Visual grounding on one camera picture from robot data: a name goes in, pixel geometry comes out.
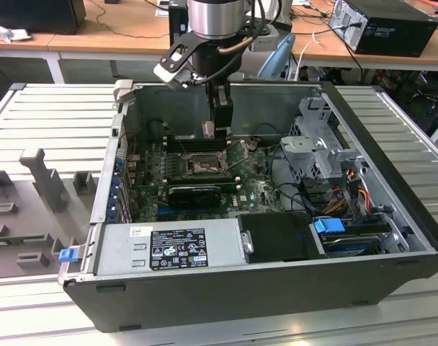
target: metal bracket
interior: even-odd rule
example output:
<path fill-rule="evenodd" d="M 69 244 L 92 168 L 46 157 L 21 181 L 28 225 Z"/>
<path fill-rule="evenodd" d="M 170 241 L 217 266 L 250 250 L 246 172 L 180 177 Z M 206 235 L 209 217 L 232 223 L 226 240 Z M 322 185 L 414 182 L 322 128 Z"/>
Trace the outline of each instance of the metal bracket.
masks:
<path fill-rule="evenodd" d="M 160 65 L 169 73 L 174 73 L 181 68 L 187 59 L 196 51 L 199 45 L 208 42 L 208 39 L 196 36 L 194 32 L 183 34 L 161 57 Z"/>

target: workbench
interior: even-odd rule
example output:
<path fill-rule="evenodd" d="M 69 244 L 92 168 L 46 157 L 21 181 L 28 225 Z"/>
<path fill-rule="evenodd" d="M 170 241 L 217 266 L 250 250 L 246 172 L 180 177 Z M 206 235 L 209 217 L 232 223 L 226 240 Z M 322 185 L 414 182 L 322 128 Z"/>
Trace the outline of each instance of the workbench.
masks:
<path fill-rule="evenodd" d="M 432 6 L 423 0 L 408 0 L 414 6 L 430 11 Z M 166 17 L 155 17 L 156 8 L 143 0 L 124 0 L 120 4 L 104 4 L 102 0 L 84 0 L 86 19 L 77 35 L 52 35 L 33 33 L 30 41 L 4 43 L 0 41 L 0 56 L 18 58 L 42 58 L 48 63 L 55 83 L 66 79 L 61 71 L 61 59 L 90 59 L 111 61 L 112 75 L 117 76 L 115 61 L 158 61 L 169 48 L 169 23 Z M 312 0 L 314 6 L 331 10 L 328 0 Z M 317 12 L 303 9 L 307 14 Z M 113 31 L 132 36 L 159 38 L 134 38 L 116 35 Z M 317 18 L 298 17 L 293 22 L 293 32 L 326 30 L 328 27 Z M 348 67 L 357 65 L 347 52 L 343 42 L 333 32 L 317 35 L 320 45 L 312 44 L 303 56 L 305 66 Z M 292 52 L 298 58 L 310 35 L 296 35 Z M 438 30 L 419 58 L 392 56 L 356 56 L 363 68 L 389 68 L 415 71 L 438 71 Z"/>

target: yellow wire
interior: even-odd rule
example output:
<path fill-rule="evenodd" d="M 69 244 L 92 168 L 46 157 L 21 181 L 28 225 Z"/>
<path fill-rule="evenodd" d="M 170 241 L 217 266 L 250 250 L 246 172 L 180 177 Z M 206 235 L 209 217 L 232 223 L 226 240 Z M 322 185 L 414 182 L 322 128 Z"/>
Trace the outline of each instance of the yellow wire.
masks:
<path fill-rule="evenodd" d="M 368 197 L 366 195 L 366 192 L 364 190 L 358 189 L 358 192 L 360 192 L 363 195 L 363 198 L 365 199 L 365 210 L 367 213 L 369 213 L 370 211 L 367 208 L 367 204 L 368 204 Z"/>
<path fill-rule="evenodd" d="M 334 212 L 337 208 L 340 208 L 341 206 L 343 206 L 346 203 L 346 199 L 343 198 L 342 200 L 340 200 L 336 205 L 333 205 L 331 208 L 329 208 L 327 211 L 325 211 L 325 214 L 330 214 L 332 212 Z"/>

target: computer tower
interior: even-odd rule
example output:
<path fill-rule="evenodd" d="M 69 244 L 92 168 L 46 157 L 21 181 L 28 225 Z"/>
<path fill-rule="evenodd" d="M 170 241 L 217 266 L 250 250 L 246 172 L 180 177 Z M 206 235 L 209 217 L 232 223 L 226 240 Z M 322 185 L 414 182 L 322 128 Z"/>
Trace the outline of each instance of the computer tower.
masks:
<path fill-rule="evenodd" d="M 329 26 L 356 54 L 419 57 L 438 19 L 399 0 L 338 0 Z"/>
<path fill-rule="evenodd" d="M 83 0 L 0 1 L 0 25 L 9 29 L 74 35 L 85 16 Z"/>

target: power supply label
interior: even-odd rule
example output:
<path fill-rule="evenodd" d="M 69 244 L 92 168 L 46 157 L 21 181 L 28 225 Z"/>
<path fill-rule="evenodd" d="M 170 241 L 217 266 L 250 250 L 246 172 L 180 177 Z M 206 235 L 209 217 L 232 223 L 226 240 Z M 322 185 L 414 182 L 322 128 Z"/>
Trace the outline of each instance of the power supply label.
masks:
<path fill-rule="evenodd" d="M 152 231 L 150 268 L 173 270 L 207 267 L 205 229 Z"/>

